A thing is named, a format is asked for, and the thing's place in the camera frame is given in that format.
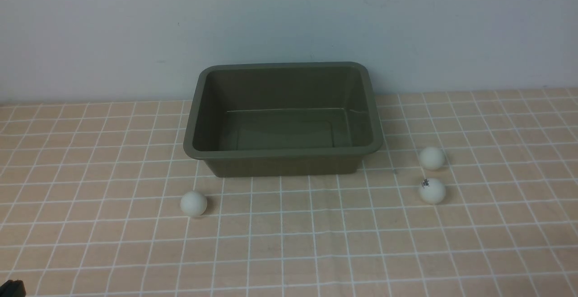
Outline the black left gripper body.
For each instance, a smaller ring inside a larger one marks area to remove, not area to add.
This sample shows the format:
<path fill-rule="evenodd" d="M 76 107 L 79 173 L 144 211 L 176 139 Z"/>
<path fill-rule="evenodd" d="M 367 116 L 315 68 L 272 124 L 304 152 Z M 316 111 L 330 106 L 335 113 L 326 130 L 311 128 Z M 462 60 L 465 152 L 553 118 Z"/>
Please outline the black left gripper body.
<path fill-rule="evenodd" d="M 0 297 L 26 297 L 22 280 L 8 280 L 0 287 Z"/>

